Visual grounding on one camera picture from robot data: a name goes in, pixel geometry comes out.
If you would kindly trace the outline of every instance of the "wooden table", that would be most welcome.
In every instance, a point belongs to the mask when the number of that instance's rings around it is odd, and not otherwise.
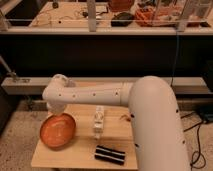
[[[65,112],[71,114],[77,124],[74,140],[59,151],[47,148],[39,140],[31,162],[32,167],[137,170],[131,123],[122,117],[129,116],[128,108],[105,106],[104,131],[100,140],[94,139],[95,109],[95,105],[68,105]],[[96,145],[126,152],[124,165],[96,160]]]
[[[87,11],[85,2],[59,2],[59,8],[53,9],[52,2],[47,2],[39,14],[29,25],[30,27],[60,27],[60,28],[88,28],[87,18],[82,16],[82,12]],[[111,12],[101,15],[101,20],[97,21],[97,27],[111,27],[111,19],[118,13]],[[139,27],[134,21],[128,27]]]

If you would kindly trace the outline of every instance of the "cable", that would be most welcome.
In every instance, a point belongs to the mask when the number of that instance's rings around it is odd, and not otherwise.
[[[179,35],[178,35],[178,31],[176,30],[176,53],[175,53],[175,59],[174,59],[174,63],[173,63],[173,67],[172,67],[172,80],[170,83],[170,86],[173,86],[173,81],[174,81],[174,76],[175,76],[175,70],[176,70],[176,65],[177,65],[177,60],[179,58],[179,50],[180,50],[180,40],[179,40]]]
[[[191,130],[191,129],[195,128],[196,126],[201,125],[202,123],[203,123],[203,121],[198,122],[198,123],[196,123],[195,125],[193,125],[193,126],[191,126],[191,127],[187,128],[187,129],[184,129],[184,130],[183,130],[183,132],[187,132],[187,131],[189,131],[189,130]]]
[[[201,144],[200,144],[200,134],[199,133],[200,133],[201,125],[202,124],[200,124],[198,126],[198,128],[197,128],[198,151],[194,151],[193,154],[192,154],[192,159],[191,159],[191,163],[190,163],[191,170],[193,168],[195,168],[195,169],[202,169],[202,168],[204,168],[206,166],[206,159],[205,159],[205,156],[201,152]],[[200,157],[202,157],[202,159],[203,159],[203,165],[201,165],[201,166],[195,166],[195,164],[199,161]]]
[[[196,113],[196,112],[193,111],[193,112],[191,112],[191,113],[189,113],[189,114],[186,114],[186,115],[184,115],[184,116],[181,116],[180,118],[181,118],[181,119],[183,119],[183,118],[188,118],[188,117],[194,115],[195,113]]]

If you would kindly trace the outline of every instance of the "speckled floor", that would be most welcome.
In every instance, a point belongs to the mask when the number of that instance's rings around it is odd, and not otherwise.
[[[26,111],[23,106],[16,110],[8,122],[0,138],[0,171],[51,171],[48,168],[32,168],[30,166],[34,149],[39,138],[39,128],[46,118],[46,111]],[[193,115],[182,119],[183,127],[188,128],[199,122]],[[196,128],[185,133],[188,153],[197,150]],[[213,124],[202,125],[200,129],[202,152],[207,165],[201,171],[213,170]]]

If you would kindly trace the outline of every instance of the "black object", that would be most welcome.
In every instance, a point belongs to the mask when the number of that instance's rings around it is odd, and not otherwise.
[[[125,152],[113,150],[97,145],[95,150],[95,158],[103,161],[109,161],[115,164],[123,165],[125,160]]]
[[[200,107],[197,113],[204,123],[208,124],[213,122],[213,104]]]
[[[203,70],[203,79],[208,88],[213,92],[213,60],[206,61]]]
[[[82,12],[82,15],[83,15],[84,18],[86,18],[86,17],[88,17],[88,12],[84,11],[84,12]]]
[[[129,24],[132,23],[132,20],[134,19],[134,15],[127,13],[127,12],[122,12],[119,13],[118,15],[114,16],[111,20],[111,26],[112,27],[124,27],[128,26]]]
[[[59,7],[58,1],[57,1],[57,0],[53,0],[52,7],[53,7],[53,8],[58,8],[58,7]]]

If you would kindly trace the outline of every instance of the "orange bowl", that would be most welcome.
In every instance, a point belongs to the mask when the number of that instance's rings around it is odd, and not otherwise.
[[[46,146],[59,148],[74,138],[75,129],[76,123],[71,115],[52,115],[41,125],[40,138]]]

